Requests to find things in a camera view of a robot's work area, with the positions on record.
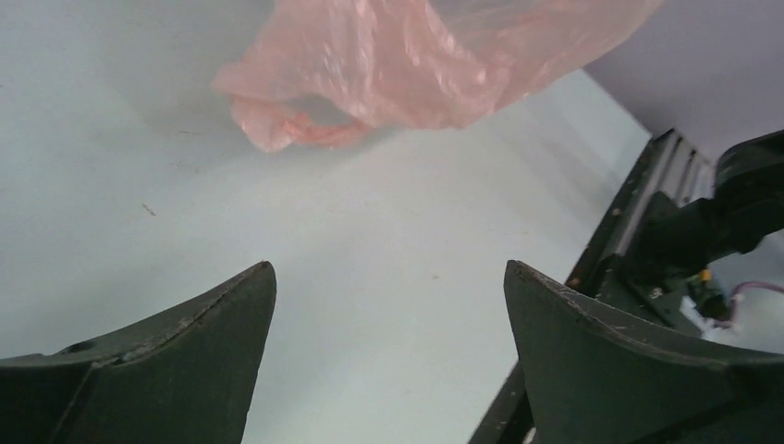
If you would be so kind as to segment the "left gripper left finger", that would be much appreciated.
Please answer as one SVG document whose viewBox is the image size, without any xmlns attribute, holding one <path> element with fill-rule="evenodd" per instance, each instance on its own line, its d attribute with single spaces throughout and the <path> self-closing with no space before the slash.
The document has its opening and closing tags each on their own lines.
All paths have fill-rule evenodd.
<svg viewBox="0 0 784 444">
<path fill-rule="evenodd" d="M 239 443 L 276 303 L 268 262 L 54 354 L 1 362 L 5 443 Z"/>
</svg>

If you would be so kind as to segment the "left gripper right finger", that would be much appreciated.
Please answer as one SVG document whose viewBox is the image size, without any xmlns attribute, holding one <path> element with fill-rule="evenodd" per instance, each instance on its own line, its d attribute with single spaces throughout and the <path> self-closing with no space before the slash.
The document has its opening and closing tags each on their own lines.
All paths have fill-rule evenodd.
<svg viewBox="0 0 784 444">
<path fill-rule="evenodd" d="M 508 317 L 542 443 L 779 443 L 783 358 L 690 337 L 508 262 Z"/>
</svg>

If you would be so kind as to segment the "pink plastic trash bag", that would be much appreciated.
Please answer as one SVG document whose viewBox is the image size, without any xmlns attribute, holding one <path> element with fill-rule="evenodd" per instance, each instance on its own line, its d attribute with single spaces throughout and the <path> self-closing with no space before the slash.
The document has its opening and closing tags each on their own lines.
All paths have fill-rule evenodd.
<svg viewBox="0 0 784 444">
<path fill-rule="evenodd" d="M 266 152 L 461 129 L 627 40 L 656 1 L 278 1 L 214 88 Z"/>
</svg>

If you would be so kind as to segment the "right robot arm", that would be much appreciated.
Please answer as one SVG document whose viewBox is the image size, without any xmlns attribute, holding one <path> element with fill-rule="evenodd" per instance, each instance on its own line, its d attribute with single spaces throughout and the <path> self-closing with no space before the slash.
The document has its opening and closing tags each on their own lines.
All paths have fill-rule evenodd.
<svg viewBox="0 0 784 444">
<path fill-rule="evenodd" d="M 699 274 L 716 260 L 749 253 L 783 228 L 783 133 L 739 143 L 719 158 L 713 194 L 677 206 L 653 194 L 624 257 L 643 288 Z"/>
</svg>

